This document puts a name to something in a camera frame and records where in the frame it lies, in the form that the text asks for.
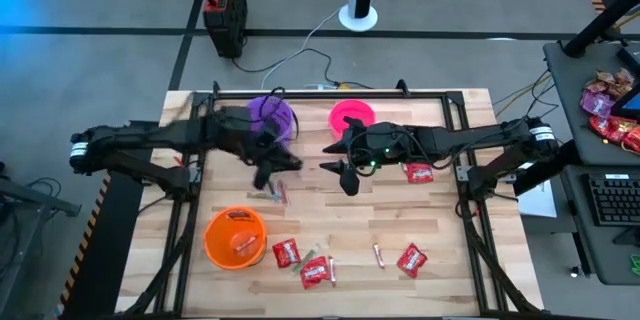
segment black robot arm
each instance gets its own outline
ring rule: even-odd
[[[495,188],[497,179],[516,170],[527,161],[552,157],[558,144],[549,125],[539,118],[521,118],[497,125],[450,131],[443,127],[397,125],[389,122],[365,127],[357,119],[345,118],[349,127],[337,143],[325,153],[346,154],[347,160],[320,164],[340,175],[347,195],[358,193],[358,175],[371,176],[376,168],[398,163],[426,163],[442,169],[453,158],[468,150],[507,147],[501,156],[486,166],[468,169],[469,187],[474,198],[484,198]],[[437,161],[452,157],[445,166]],[[359,168],[371,166],[363,173]]]
[[[137,159],[125,150],[167,148],[197,153],[219,149],[257,167],[253,185],[262,189],[271,173],[300,170],[302,161],[276,142],[277,124],[266,121],[252,131],[249,109],[223,106],[192,120],[175,120],[164,127],[98,126],[73,134],[69,163],[74,172],[91,175],[104,169],[156,183],[167,194],[179,196],[189,188],[188,167],[164,168]]]

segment keyboard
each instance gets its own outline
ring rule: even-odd
[[[587,174],[584,180],[597,225],[640,226],[640,174]]]

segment black metal frame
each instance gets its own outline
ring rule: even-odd
[[[211,101],[208,104],[210,108],[213,108],[214,101],[218,100],[250,100],[254,97],[262,96],[265,94],[264,91],[242,91],[242,92],[220,92],[219,88],[214,89],[213,96],[211,97]],[[210,93],[195,93],[192,98],[193,104],[200,104],[202,101],[205,101]],[[466,107],[464,104],[463,94],[460,91],[442,91],[442,92],[434,92],[434,91],[416,91],[411,92],[406,86],[406,83],[403,80],[400,80],[396,86],[396,90],[388,90],[388,91],[291,91],[284,94],[286,99],[350,99],[350,98],[359,98],[359,99],[431,99],[431,100],[439,100],[442,104],[443,114],[445,125],[449,130],[454,129],[453,122],[453,114],[451,106],[456,106],[459,117],[460,124],[463,129],[469,128],[469,120],[466,114]],[[197,108],[192,106],[191,109],[191,117],[198,116]],[[189,161],[189,157],[192,154],[183,154],[183,161],[186,163]],[[205,162],[205,153],[201,154],[193,154],[198,155],[197,160],[197,168],[199,171],[202,171],[204,168]],[[477,160],[475,154],[473,152],[468,152],[468,161],[470,165],[477,165]],[[455,165],[460,165],[460,159],[455,161]],[[464,183],[461,183],[457,180],[457,188],[458,194],[461,200],[461,211],[462,215],[465,218],[471,217],[471,211],[469,208],[469,201],[472,201],[471,194],[469,194],[465,189]],[[197,217],[198,205],[199,205],[199,192],[201,188],[201,181],[195,183],[195,191],[192,192],[192,197],[190,199],[180,199],[174,201],[171,217],[169,220],[169,227],[167,229],[167,241],[165,243],[164,256],[162,267],[158,271],[158,273],[154,276],[152,282],[147,287],[147,290],[141,298],[142,301],[149,301],[150,296],[155,297],[155,304],[153,307],[153,311],[151,313],[143,313],[145,309],[138,308],[133,312],[125,313],[125,318],[127,319],[174,319],[181,318],[182,316],[182,308],[184,304],[184,296],[186,291],[186,282],[187,275],[189,271],[189,260],[191,256],[191,247],[193,243],[194,229],[195,229],[195,220]],[[178,222],[181,215],[181,207],[185,202],[189,202],[189,211],[187,213],[187,222],[184,228],[184,231],[178,241],[176,242],[176,237],[178,234]],[[484,241],[480,239],[475,230],[474,225],[469,221],[463,221],[465,237],[467,240],[467,248],[469,252],[469,257],[471,259],[471,272],[473,276],[473,282],[476,291],[476,298],[478,302],[478,308],[480,310],[480,316],[487,314],[488,312],[492,312],[495,310],[489,309],[489,304],[487,300],[486,289],[484,286],[484,278],[482,276],[482,269],[480,267],[480,261],[478,259],[478,254],[480,253],[483,257],[490,257],[490,260],[493,266],[498,266],[497,262],[497,252],[495,243],[493,240],[493,235],[491,232],[491,224],[489,221],[489,216],[487,212],[486,204],[483,201],[478,202],[478,206],[480,207],[480,224],[482,226],[482,232]],[[175,299],[173,303],[173,308],[170,311],[165,310],[165,302],[166,302],[166,294],[167,294],[167,279],[170,275],[171,269],[174,267],[177,259],[182,257],[182,261],[180,263],[180,269],[178,272],[177,278],[177,288],[175,292]],[[510,282],[508,277],[504,272],[501,274],[491,273],[494,291],[496,293],[497,299],[497,307],[498,312],[506,312],[508,311],[507,300],[505,296],[504,287],[510,287],[510,289],[515,289],[515,286]],[[524,311],[528,310],[526,307],[519,307],[519,310],[524,309]]]

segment white paper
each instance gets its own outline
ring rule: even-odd
[[[532,163],[526,163],[521,168],[526,169]],[[522,215],[536,215],[558,217],[556,204],[553,201],[551,182],[549,180],[518,196],[518,208]]]

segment red and black battery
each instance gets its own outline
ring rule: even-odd
[[[219,56],[242,55],[247,0],[205,0],[202,18]]]

